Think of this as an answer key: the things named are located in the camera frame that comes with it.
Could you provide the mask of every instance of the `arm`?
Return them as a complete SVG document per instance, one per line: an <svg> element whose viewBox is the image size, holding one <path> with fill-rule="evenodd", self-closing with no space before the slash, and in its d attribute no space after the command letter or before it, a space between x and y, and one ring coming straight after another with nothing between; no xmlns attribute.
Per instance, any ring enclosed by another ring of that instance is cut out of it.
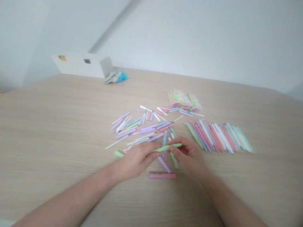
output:
<svg viewBox="0 0 303 227"><path fill-rule="evenodd" d="M75 186L48 200L15 223L13 227L78 226L99 200L118 183L139 176L159 156L149 154L158 143L134 146L126 155Z"/></svg>
<svg viewBox="0 0 303 227"><path fill-rule="evenodd" d="M266 227L262 220L209 170L204 162L202 151L196 143L178 137L168 142L168 145L174 143L183 145L179 148L171 146L170 151L202 184L227 227Z"/></svg>

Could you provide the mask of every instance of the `hand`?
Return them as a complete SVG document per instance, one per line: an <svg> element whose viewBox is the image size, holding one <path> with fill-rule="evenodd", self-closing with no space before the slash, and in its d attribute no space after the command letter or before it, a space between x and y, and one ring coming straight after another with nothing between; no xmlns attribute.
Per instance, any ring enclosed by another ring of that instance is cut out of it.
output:
<svg viewBox="0 0 303 227"><path fill-rule="evenodd" d="M151 151L162 147L158 143L141 143L133 146L127 153L114 163L120 181L139 176L147 167L160 156L159 152Z"/></svg>
<svg viewBox="0 0 303 227"><path fill-rule="evenodd" d="M203 153L198 144L191 142L184 137L177 137L167 143L172 145L174 143L182 143L181 147L170 146L169 150L174 157L184 165L189 173L197 180L202 180L210 172L206 163L204 162Z"/></svg>

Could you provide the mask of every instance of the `forearm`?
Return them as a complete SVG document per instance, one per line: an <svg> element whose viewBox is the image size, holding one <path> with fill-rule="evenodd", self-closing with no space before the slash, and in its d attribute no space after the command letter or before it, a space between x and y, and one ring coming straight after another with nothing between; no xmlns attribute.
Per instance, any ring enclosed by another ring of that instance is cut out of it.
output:
<svg viewBox="0 0 303 227"><path fill-rule="evenodd" d="M78 226L105 193L118 183L115 166L106 166L50 199L13 226Z"/></svg>
<svg viewBox="0 0 303 227"><path fill-rule="evenodd" d="M200 182L227 227L266 227L219 177L209 173Z"/></svg>

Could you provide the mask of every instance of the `left hand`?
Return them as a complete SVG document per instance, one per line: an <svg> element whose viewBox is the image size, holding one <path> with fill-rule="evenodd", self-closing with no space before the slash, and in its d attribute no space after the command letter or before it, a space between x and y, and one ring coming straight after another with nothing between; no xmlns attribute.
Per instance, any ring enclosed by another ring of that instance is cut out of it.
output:
<svg viewBox="0 0 303 227"><path fill-rule="evenodd" d="M158 143L141 143L129 149L124 157L114 163L118 179L125 181L143 173L160 156L159 152L149 153L160 147Z"/></svg>

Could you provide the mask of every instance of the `wooden table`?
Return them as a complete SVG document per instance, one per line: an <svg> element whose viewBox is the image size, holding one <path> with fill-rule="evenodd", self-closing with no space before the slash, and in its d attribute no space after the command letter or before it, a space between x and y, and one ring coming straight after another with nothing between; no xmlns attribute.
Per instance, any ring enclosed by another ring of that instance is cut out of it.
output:
<svg viewBox="0 0 303 227"><path fill-rule="evenodd" d="M124 69L129 79L57 75L0 97L0 218L17 220L90 173L118 159L137 135L116 146L112 122L139 105L168 104L171 88L202 103L206 121L239 126L255 153L205 153L207 164L270 226L297 226L303 199L303 105L277 91ZM175 120L180 114L167 117ZM193 140L178 121L177 135ZM140 177L112 189L84 226L223 226L203 189L181 169L177 180Z"/></svg>

